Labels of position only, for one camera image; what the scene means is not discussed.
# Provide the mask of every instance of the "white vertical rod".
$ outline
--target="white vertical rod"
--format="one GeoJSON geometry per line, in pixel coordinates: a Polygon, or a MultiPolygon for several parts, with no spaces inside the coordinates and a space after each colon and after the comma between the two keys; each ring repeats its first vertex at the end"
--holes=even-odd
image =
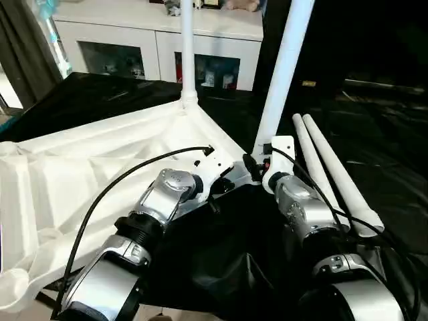
{"type": "Polygon", "coordinates": [[[181,0],[181,36],[183,52],[181,63],[183,68],[183,101],[197,97],[195,89],[195,54],[193,52],[193,0],[181,0]]]}
{"type": "MultiPolygon", "coordinates": [[[[343,212],[343,210],[339,207],[339,204],[337,203],[337,199],[334,196],[326,172],[324,172],[324,168],[322,167],[320,158],[316,153],[314,144],[312,144],[308,130],[306,129],[305,124],[303,123],[302,117],[299,114],[293,115],[293,123],[296,127],[297,136],[299,138],[300,147],[302,147],[302,152],[305,158],[306,166],[308,167],[309,175],[320,187],[321,191],[325,194],[330,204],[338,211],[343,212]]],[[[347,218],[339,216],[339,221],[346,232],[350,230],[350,224],[347,218]]]]}
{"type": "MultiPolygon", "coordinates": [[[[383,232],[385,227],[380,217],[368,206],[366,200],[358,190],[358,187],[350,178],[348,172],[343,167],[312,117],[310,115],[304,115],[303,121],[351,215],[376,227],[380,232],[383,232]]],[[[361,237],[372,237],[376,235],[374,231],[360,223],[355,223],[355,228],[361,237]]]]}
{"type": "Polygon", "coordinates": [[[259,163],[263,161],[263,144],[269,143],[278,130],[314,2],[315,0],[292,0],[265,108],[255,138],[252,156],[259,163]]]}

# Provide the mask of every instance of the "reflective surface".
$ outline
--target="reflective surface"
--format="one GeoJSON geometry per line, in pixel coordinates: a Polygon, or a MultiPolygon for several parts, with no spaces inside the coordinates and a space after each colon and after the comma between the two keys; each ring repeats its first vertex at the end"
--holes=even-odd
{"type": "MultiPolygon", "coordinates": [[[[236,89],[240,59],[195,54],[195,81],[197,85],[236,89]]],[[[181,52],[175,52],[177,82],[183,78],[181,52]]]]}
{"type": "Polygon", "coordinates": [[[86,41],[78,43],[91,74],[145,79],[139,47],[86,41]]]}

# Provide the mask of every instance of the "black fabric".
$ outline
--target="black fabric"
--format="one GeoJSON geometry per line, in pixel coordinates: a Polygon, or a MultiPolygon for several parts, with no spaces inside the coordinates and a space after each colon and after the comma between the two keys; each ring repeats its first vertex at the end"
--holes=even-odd
{"type": "MultiPolygon", "coordinates": [[[[171,102],[180,91],[180,85],[165,82],[72,74],[0,134],[0,140],[25,140],[171,102]]],[[[264,100],[249,92],[199,89],[202,109],[247,152],[264,100]]],[[[428,110],[303,95],[287,102],[279,134],[295,135],[294,112],[313,116],[386,227],[413,251],[427,252],[428,110]]],[[[302,161],[298,147],[297,155],[302,161]]],[[[296,268],[300,251],[272,196],[261,187],[246,186],[217,204],[218,215],[206,206],[171,225],[154,257],[144,301],[210,311],[228,320],[294,318],[306,278],[296,268]]],[[[428,269],[422,262],[428,264],[428,256],[416,257],[426,302],[428,269]]],[[[394,253],[383,251],[382,259],[387,279],[404,288],[411,301],[412,289],[394,253]]],[[[420,320],[428,320],[425,302],[420,320]]]]}
{"type": "Polygon", "coordinates": [[[0,0],[0,62],[24,109],[62,80],[25,0],[0,0]]]}

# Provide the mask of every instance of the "table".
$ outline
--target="table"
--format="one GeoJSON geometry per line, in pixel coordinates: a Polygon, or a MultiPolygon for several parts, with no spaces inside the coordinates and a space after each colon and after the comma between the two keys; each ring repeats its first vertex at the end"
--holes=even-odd
{"type": "MultiPolygon", "coordinates": [[[[178,84],[75,73],[0,140],[26,140],[164,104],[178,99],[180,91],[178,84]]],[[[251,92],[199,88],[202,109],[248,152],[264,100],[251,92]]],[[[428,110],[292,95],[279,134],[294,134],[294,112],[311,113],[385,226],[413,251],[427,252],[428,110]]],[[[242,187],[218,205],[221,214],[202,207],[171,225],[153,262],[146,303],[240,320],[290,313],[301,285],[294,265],[298,246],[274,200],[261,187],[242,187]]],[[[428,262],[428,255],[419,257],[428,262]]],[[[387,275],[401,274],[391,253],[382,259],[387,275]]],[[[427,274],[420,278],[426,296],[427,274]]]]}

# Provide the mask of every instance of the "glass cabinet door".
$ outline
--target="glass cabinet door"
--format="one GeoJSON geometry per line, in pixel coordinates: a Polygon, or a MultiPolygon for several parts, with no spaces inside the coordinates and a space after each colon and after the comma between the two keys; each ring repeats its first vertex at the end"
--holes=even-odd
{"type": "MultiPolygon", "coordinates": [[[[156,31],[160,78],[180,82],[183,77],[179,33],[156,31]]],[[[200,86],[252,90],[259,59],[259,41],[222,37],[193,37],[195,80],[200,86]]]]}
{"type": "MultiPolygon", "coordinates": [[[[196,85],[236,89],[239,74],[239,58],[195,54],[196,85]]],[[[177,82],[182,82],[181,52],[175,52],[177,82]]]]}
{"type": "Polygon", "coordinates": [[[153,30],[56,21],[75,72],[160,80],[153,30]]]}
{"type": "Polygon", "coordinates": [[[91,74],[145,79],[139,47],[78,41],[91,74]]]}

